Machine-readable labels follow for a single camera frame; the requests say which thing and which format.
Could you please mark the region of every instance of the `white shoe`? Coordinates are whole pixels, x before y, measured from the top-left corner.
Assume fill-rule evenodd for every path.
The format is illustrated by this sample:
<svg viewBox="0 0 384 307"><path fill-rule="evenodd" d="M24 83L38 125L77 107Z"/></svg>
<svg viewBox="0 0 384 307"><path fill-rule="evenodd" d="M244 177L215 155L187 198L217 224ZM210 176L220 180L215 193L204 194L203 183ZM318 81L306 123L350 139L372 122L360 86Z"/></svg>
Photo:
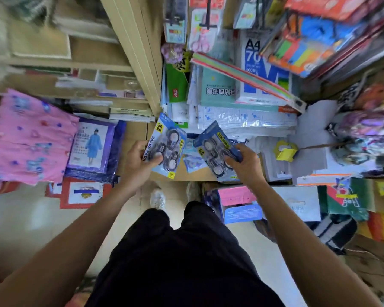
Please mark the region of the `white shoe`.
<svg viewBox="0 0 384 307"><path fill-rule="evenodd" d="M149 201L151 208L164 210L165 208L165 195L164 192L157 188L151 192L151 199Z"/></svg>
<svg viewBox="0 0 384 307"><path fill-rule="evenodd" d="M199 201L202 202L202 191L198 182L189 182L186 186L186 197L188 202Z"/></svg>

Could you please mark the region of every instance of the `floor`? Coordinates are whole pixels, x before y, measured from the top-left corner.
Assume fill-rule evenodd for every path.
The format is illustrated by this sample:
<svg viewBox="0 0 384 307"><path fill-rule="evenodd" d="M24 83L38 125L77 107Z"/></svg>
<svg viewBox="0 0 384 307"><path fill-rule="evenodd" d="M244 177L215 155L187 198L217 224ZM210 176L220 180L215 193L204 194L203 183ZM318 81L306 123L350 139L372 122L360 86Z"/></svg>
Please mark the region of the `floor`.
<svg viewBox="0 0 384 307"><path fill-rule="evenodd" d="M166 211L171 226L178 228L186 203L185 182L158 182L167 197ZM105 239L88 274L96 275L106 264L111 250L129 226L149 207L149 182L128 201ZM44 197L45 184L23 185L0 195L0 279L28 261L33 254L79 217L84 209L58 208L59 200ZM252 222L228 226L249 253L261 279L287 307L306 306L276 244L257 232Z"/></svg>

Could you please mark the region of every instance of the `black pants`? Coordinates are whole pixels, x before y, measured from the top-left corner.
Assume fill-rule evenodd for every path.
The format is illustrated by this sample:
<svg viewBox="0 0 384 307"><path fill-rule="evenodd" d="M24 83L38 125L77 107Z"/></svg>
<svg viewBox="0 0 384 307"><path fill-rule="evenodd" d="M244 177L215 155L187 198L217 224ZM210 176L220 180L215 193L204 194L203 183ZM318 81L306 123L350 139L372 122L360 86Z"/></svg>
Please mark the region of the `black pants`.
<svg viewBox="0 0 384 307"><path fill-rule="evenodd" d="M205 243L212 245L212 254L258 278L251 258L239 246L236 237L209 206L198 201L191 201L186 205L181 227L175 231L169 225L169 217L164 211L154 208L146 210L128 229L121 242L113 250L110 262L114 262L123 255L130 254L139 247L152 243L170 232L180 235L182 232L187 232L204 237Z"/></svg>

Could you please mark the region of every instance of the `colorful striped strip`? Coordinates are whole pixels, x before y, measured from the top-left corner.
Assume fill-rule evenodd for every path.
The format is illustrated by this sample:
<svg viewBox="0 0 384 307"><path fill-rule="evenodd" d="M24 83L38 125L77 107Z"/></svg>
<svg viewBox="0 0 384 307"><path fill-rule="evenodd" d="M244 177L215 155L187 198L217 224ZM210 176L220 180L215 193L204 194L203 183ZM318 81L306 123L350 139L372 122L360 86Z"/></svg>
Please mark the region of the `colorful striped strip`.
<svg viewBox="0 0 384 307"><path fill-rule="evenodd" d="M301 99L294 96L293 94L289 93L283 87L271 81L268 81L264 78L258 77L253 73L242 70L229 63L219 61L215 58L206 56L205 54L202 54L202 53L194 53L191 59L191 62L207 67L213 71L219 72L228 77L234 78L235 80L238 80L240 82L249 84L250 86L253 86L257 89L263 90L273 96L276 96L286 101L289 106L291 106L292 108L295 108L300 113L305 112L305 109L306 109L305 102L303 102Z"/></svg>

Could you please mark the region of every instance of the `person's right hand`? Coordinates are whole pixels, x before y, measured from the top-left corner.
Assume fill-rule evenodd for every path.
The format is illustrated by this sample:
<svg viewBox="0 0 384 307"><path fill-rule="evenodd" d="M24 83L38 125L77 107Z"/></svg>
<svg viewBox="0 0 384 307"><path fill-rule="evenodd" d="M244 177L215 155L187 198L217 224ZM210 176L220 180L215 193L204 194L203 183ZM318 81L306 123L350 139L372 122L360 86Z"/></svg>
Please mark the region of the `person's right hand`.
<svg viewBox="0 0 384 307"><path fill-rule="evenodd" d="M252 190L259 183L266 182L258 155L244 144L237 144L236 148L242 153L243 161L237 162L226 156L225 162L236 171L239 180Z"/></svg>

